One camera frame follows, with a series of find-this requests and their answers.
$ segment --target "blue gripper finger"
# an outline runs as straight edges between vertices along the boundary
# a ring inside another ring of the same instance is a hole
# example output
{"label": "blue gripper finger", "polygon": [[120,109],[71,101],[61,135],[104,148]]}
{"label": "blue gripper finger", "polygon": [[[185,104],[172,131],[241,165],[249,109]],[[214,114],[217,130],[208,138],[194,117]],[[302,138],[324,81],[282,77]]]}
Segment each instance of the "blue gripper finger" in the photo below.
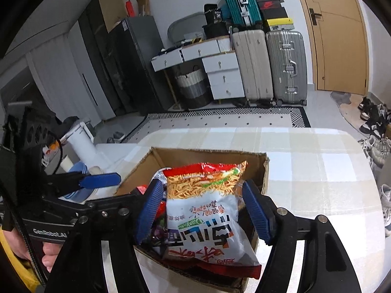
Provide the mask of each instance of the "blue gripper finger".
{"label": "blue gripper finger", "polygon": [[243,183],[242,194],[259,239],[270,245],[276,234],[276,218],[269,206],[271,199],[263,196],[252,180]]}
{"label": "blue gripper finger", "polygon": [[153,179],[144,194],[145,201],[136,221],[134,239],[137,244],[148,238],[152,223],[155,220],[160,202],[163,198],[163,183],[158,179]]}
{"label": "blue gripper finger", "polygon": [[80,187],[95,189],[109,186],[116,186],[121,183],[121,176],[118,173],[108,173],[101,175],[89,175],[80,181]]}

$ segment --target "silver suitcase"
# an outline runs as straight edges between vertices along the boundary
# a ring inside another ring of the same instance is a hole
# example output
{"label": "silver suitcase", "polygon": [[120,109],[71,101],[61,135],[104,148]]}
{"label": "silver suitcase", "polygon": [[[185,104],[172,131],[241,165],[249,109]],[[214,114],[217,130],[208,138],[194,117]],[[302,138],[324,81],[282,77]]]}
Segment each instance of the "silver suitcase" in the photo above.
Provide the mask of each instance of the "silver suitcase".
{"label": "silver suitcase", "polygon": [[250,30],[232,35],[247,100],[271,100],[273,83],[265,33]]}
{"label": "silver suitcase", "polygon": [[307,105],[307,64],[303,36],[295,31],[266,34],[277,105]]}

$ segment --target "white drawer cabinet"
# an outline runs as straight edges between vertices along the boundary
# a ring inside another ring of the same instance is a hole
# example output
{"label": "white drawer cabinet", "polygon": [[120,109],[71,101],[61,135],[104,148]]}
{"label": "white drawer cabinet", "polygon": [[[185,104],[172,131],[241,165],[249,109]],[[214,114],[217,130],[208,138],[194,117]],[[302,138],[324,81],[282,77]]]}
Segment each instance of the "white drawer cabinet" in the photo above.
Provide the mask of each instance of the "white drawer cabinet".
{"label": "white drawer cabinet", "polygon": [[204,68],[207,73],[224,71],[227,69],[239,69],[239,64],[235,52],[205,57],[202,59],[202,62],[204,63]]}
{"label": "white drawer cabinet", "polygon": [[219,54],[220,48],[216,40],[190,45],[182,48],[183,59],[186,61]]}
{"label": "white drawer cabinet", "polygon": [[226,84],[243,84],[239,69],[231,69],[209,73],[209,82],[211,86],[223,86]]}
{"label": "white drawer cabinet", "polygon": [[155,71],[166,69],[183,63],[180,48],[167,54],[160,55],[152,60],[152,66]]}
{"label": "white drawer cabinet", "polygon": [[213,98],[229,99],[229,98],[243,98],[244,90],[242,83],[227,84],[222,86],[211,86]]}
{"label": "white drawer cabinet", "polygon": [[232,50],[232,44],[230,37],[225,39],[217,39],[218,47],[220,52],[229,52]]}

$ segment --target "laundry basket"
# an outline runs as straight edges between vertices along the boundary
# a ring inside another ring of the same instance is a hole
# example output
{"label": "laundry basket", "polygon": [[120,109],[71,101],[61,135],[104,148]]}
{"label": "laundry basket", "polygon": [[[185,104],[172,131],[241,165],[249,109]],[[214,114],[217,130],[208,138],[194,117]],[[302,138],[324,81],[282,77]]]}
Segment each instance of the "laundry basket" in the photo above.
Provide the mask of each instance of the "laundry basket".
{"label": "laundry basket", "polygon": [[197,109],[213,100],[208,77],[202,69],[176,77],[185,105],[189,109]]}

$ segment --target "checkered tablecloth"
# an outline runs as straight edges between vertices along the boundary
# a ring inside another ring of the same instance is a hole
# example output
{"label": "checkered tablecloth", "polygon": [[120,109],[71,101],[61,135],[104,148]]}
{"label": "checkered tablecloth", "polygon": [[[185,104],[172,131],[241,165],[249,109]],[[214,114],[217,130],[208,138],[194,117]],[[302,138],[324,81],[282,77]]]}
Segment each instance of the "checkered tablecloth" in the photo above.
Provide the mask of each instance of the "checkered tablecloth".
{"label": "checkered tablecloth", "polygon": [[[351,258],[363,293],[373,292],[380,284],[385,246],[382,207],[368,162],[346,132],[316,128],[160,130],[145,137],[117,165],[123,179],[150,147],[266,152],[270,158],[267,195],[296,216],[326,215]],[[263,266],[270,250],[259,242],[257,257]],[[288,292],[297,291],[303,251],[300,241]],[[156,290],[150,288],[151,292],[162,292],[158,287],[168,285],[179,285],[178,292],[209,292],[198,285],[190,288],[188,280],[176,279],[172,271],[144,256],[138,258],[143,272],[156,279]],[[250,279],[246,292],[254,292],[258,282]]]}

